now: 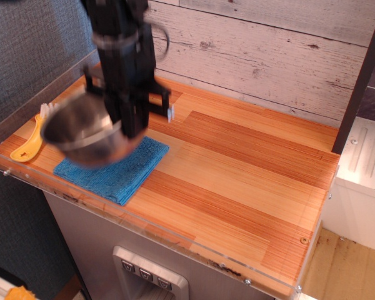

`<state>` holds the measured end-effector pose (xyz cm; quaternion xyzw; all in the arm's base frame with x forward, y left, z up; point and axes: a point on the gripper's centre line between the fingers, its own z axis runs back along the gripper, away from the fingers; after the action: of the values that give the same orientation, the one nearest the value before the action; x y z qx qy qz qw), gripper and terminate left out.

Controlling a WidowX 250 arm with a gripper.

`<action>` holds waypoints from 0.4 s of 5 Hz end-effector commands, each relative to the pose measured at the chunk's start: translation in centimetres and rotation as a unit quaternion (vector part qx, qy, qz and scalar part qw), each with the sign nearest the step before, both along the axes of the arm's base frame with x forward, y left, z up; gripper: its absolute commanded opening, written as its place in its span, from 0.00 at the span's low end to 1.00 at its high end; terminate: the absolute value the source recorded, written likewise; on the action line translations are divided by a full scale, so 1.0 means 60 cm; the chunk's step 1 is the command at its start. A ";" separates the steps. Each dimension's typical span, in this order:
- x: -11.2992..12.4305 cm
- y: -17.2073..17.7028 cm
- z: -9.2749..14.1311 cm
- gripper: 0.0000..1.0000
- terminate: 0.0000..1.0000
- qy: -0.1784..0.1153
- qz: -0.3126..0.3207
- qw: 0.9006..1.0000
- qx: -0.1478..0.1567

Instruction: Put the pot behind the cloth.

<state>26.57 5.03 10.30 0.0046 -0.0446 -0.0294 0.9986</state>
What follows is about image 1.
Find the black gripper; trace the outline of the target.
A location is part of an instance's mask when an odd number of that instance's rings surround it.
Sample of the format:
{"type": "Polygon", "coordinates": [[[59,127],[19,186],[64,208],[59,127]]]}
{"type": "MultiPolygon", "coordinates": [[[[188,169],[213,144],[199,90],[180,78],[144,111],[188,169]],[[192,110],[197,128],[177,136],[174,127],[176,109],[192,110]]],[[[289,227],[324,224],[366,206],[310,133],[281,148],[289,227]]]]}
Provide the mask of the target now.
{"type": "Polygon", "coordinates": [[[154,78],[156,54],[152,37],[93,37],[101,62],[103,87],[93,84],[85,70],[87,90],[101,94],[113,124],[124,123],[124,133],[135,138],[148,126],[149,113],[174,118],[171,91],[154,78]]]}

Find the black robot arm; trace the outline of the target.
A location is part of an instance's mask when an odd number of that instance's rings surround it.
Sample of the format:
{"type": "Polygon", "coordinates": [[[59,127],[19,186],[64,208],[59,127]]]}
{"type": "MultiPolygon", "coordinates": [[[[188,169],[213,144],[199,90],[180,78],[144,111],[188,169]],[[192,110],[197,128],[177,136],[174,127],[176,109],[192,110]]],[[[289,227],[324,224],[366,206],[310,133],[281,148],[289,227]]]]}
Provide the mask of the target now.
{"type": "Polygon", "coordinates": [[[101,95],[109,117],[124,136],[136,138],[148,127],[149,114],[174,117],[170,90],[154,78],[153,24],[144,20],[147,1],[83,1],[92,41],[101,62],[102,86],[84,70],[87,91],[101,95]]]}

